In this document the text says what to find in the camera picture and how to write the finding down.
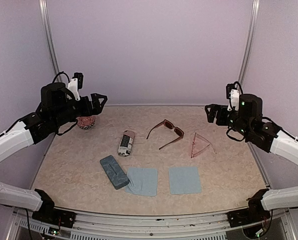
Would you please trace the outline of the pink transparent sunglasses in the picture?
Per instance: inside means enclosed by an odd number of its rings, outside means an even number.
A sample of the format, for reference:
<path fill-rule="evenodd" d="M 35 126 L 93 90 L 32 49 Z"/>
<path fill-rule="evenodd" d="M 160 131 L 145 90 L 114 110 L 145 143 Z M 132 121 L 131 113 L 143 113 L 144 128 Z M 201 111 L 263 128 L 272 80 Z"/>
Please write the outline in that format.
<path fill-rule="evenodd" d="M 207 149 L 211 149 L 214 154 L 217 153 L 213 144 L 209 140 L 195 132 L 191 146 L 191 158 L 199 156 Z"/>

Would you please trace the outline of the blue-grey hard glasses case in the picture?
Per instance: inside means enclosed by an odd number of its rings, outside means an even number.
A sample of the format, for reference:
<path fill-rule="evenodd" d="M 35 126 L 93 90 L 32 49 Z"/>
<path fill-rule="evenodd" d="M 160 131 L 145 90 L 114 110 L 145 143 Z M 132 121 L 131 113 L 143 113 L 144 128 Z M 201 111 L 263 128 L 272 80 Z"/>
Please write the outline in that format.
<path fill-rule="evenodd" d="M 100 164 L 116 190 L 119 190 L 130 183 L 127 174 L 112 155 L 101 159 Z"/>

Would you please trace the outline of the blue cleaning cloth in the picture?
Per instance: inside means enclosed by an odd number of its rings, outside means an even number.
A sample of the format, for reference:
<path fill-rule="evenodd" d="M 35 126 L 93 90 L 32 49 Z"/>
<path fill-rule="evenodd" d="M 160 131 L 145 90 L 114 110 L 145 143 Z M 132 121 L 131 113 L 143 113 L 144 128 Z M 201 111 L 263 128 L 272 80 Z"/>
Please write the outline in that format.
<path fill-rule="evenodd" d="M 156 168 L 130 167 L 127 171 L 130 183 L 125 191 L 138 196 L 157 195 L 158 170 Z"/>
<path fill-rule="evenodd" d="M 170 167 L 169 186 L 172 195 L 201 193 L 202 186 L 198 168 L 194 166 Z"/>

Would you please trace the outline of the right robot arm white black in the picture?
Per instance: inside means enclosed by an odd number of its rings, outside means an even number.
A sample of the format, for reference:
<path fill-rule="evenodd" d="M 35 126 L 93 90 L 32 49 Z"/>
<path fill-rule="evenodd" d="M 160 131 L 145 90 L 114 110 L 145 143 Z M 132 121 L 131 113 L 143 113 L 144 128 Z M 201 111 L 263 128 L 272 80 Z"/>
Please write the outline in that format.
<path fill-rule="evenodd" d="M 298 138 L 292 136 L 262 114 L 263 101 L 254 94 L 233 90 L 229 105 L 205 106 L 209 123 L 227 126 L 228 131 L 242 135 L 242 140 L 267 153 L 281 156 L 298 166 Z M 249 199 L 244 217 L 255 222 L 263 213 L 283 208 L 298 208 L 298 186 L 283 189 L 261 189 Z"/>

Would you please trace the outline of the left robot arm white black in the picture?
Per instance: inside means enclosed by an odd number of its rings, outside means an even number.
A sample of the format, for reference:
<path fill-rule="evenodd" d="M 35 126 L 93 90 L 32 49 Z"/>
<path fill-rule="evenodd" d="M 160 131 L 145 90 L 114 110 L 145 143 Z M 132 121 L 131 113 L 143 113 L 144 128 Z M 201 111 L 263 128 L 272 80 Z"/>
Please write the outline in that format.
<path fill-rule="evenodd" d="M 61 135 L 66 123 L 77 125 L 78 117 L 99 115 L 107 96 L 80 96 L 78 84 L 50 83 L 41 88 L 41 102 L 35 112 L 16 120 L 0 134 L 0 163 L 14 153 L 35 145 L 50 134 Z M 0 205 L 28 209 L 52 223 L 59 217 L 52 199 L 42 190 L 27 190 L 0 182 Z"/>

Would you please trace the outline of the brown sunglasses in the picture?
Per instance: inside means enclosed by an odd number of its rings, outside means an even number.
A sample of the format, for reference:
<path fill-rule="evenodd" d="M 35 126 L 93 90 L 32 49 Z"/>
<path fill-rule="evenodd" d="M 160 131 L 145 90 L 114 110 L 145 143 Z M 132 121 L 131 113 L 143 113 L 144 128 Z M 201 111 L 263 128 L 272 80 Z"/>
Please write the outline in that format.
<path fill-rule="evenodd" d="M 164 127 L 168 128 L 168 129 L 170 129 L 170 130 L 173 130 L 173 131 L 175 132 L 175 134 L 176 134 L 178 137 L 177 137 L 176 139 L 174 139 L 173 141 L 171 141 L 171 142 L 169 142 L 169 143 L 167 143 L 167 144 L 161 146 L 161 147 L 159 148 L 159 150 L 163 149 L 164 147 L 166 147 L 166 146 L 168 146 L 168 145 L 170 145 L 170 144 L 173 144 L 173 143 L 175 143 L 175 142 L 177 142 L 177 141 L 183 139 L 183 137 L 184 137 L 184 132 L 183 132 L 179 127 L 174 126 L 174 125 L 173 125 L 169 120 L 167 120 L 167 119 L 164 119 L 162 122 L 158 123 L 158 124 L 155 125 L 153 128 L 151 128 L 151 130 L 149 131 L 149 133 L 148 133 L 146 139 L 149 138 L 149 135 L 150 135 L 150 133 L 152 132 L 152 130 L 154 130 L 154 129 L 160 127 L 160 126 L 164 126 Z"/>

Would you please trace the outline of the red white patterned bowl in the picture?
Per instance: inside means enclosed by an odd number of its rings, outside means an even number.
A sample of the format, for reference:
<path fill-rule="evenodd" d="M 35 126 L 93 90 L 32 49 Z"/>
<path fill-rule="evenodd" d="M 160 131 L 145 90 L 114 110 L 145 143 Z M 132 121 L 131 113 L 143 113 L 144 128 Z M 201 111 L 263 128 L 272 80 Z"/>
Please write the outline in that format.
<path fill-rule="evenodd" d="M 77 118 L 77 126 L 80 129 L 88 130 L 93 128 L 96 121 L 96 116 L 80 116 Z"/>

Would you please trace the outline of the newspaper print glasses case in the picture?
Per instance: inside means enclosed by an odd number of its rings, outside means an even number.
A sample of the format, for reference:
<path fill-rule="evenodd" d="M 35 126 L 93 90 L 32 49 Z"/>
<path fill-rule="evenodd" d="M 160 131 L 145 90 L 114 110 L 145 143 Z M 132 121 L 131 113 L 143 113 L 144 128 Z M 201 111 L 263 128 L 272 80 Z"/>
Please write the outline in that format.
<path fill-rule="evenodd" d="M 130 130 L 126 130 L 123 132 L 123 135 L 118 147 L 119 156 L 127 157 L 131 154 L 134 139 L 135 139 L 135 132 Z"/>

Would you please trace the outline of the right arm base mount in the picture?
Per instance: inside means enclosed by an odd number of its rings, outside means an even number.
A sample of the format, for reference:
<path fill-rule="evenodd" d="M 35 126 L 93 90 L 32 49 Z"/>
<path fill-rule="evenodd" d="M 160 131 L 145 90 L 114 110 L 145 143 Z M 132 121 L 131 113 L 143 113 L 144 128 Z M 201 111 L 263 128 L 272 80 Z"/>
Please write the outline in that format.
<path fill-rule="evenodd" d="M 271 212 L 264 210 L 261 200 L 268 188 L 256 192 L 249 200 L 248 207 L 240 210 L 233 210 L 227 213 L 228 221 L 231 228 L 244 226 L 252 223 L 263 221 L 271 217 Z"/>

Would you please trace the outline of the right aluminium corner post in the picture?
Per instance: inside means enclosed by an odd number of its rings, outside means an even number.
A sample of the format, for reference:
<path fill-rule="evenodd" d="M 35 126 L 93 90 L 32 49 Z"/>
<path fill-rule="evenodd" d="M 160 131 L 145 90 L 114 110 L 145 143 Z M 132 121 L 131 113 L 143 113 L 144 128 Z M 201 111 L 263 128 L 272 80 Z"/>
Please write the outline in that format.
<path fill-rule="evenodd" d="M 246 41 L 246 46 L 245 46 L 244 55 L 243 55 L 243 59 L 242 59 L 242 65 L 241 65 L 239 77 L 238 77 L 238 82 L 241 86 L 243 85 L 243 83 L 245 81 L 248 63 L 249 63 L 249 59 L 251 56 L 251 50 L 252 50 L 253 40 L 254 40 L 254 36 L 255 36 L 255 32 L 256 32 L 259 8 L 260 8 L 260 0 L 253 0 L 250 24 L 249 24 L 249 28 L 248 28 L 248 34 L 247 34 L 247 41 Z"/>

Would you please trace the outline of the aluminium corner post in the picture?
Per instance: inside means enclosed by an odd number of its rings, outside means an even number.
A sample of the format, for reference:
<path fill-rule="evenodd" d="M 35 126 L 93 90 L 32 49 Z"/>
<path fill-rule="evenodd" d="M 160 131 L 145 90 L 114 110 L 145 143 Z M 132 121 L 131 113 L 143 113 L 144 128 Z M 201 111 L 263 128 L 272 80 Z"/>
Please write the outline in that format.
<path fill-rule="evenodd" d="M 254 40 L 254 36 L 255 36 L 255 32 L 256 32 L 259 8 L 260 8 L 260 0 L 253 0 L 250 24 L 249 24 L 249 28 L 248 28 L 248 34 L 247 34 L 247 41 L 246 41 L 246 46 L 245 46 L 244 55 L 243 55 L 243 59 L 242 59 L 242 65 L 241 65 L 239 77 L 238 77 L 238 82 L 241 86 L 243 85 L 243 83 L 245 81 L 248 63 L 249 63 L 249 59 L 251 56 L 251 50 L 252 50 L 253 40 Z"/>
<path fill-rule="evenodd" d="M 39 2 L 41 19 L 42 19 L 42 25 L 43 25 L 43 29 L 46 37 L 47 49 L 51 60 L 51 65 L 54 73 L 57 74 L 59 72 L 59 65 L 58 65 L 53 38 L 52 38 L 52 30 L 51 30 L 49 15 L 48 15 L 47 1 L 39 0 L 38 2 Z"/>

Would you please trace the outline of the left aluminium corner post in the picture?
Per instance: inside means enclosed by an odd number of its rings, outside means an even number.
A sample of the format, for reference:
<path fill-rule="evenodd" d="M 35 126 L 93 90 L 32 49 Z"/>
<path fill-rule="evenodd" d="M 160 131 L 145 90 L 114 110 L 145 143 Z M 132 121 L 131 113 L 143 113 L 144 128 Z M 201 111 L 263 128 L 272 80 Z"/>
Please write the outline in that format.
<path fill-rule="evenodd" d="M 42 25 L 43 25 L 43 29 L 46 37 L 47 49 L 51 60 L 51 65 L 54 73 L 57 74 L 59 72 L 59 65 L 58 65 L 53 38 L 52 38 L 52 30 L 51 30 L 49 15 L 48 15 L 47 1 L 39 0 L 38 2 L 39 2 L 41 19 L 42 19 Z"/>

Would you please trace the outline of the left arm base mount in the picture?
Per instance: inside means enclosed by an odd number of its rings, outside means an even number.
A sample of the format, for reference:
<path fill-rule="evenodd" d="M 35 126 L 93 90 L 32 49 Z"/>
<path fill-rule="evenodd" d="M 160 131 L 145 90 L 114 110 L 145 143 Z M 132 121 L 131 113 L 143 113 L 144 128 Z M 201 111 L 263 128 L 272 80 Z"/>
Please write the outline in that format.
<path fill-rule="evenodd" d="M 43 190 L 35 189 L 42 200 L 38 211 L 32 213 L 32 219 L 58 227 L 73 228 L 76 213 L 54 208 L 55 204 L 51 197 Z"/>

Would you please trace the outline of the aluminium front rail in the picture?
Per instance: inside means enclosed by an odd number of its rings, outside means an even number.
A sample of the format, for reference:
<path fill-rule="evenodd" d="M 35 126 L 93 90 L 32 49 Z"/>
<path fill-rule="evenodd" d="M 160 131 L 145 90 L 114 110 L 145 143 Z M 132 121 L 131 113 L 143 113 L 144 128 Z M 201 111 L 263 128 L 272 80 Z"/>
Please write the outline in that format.
<path fill-rule="evenodd" d="M 75 210 L 72 227 L 57 227 L 31 219 L 15 209 L 7 240 L 297 240 L 288 210 L 276 210 L 262 222 L 230 226 L 226 211 L 185 215 L 120 215 Z"/>

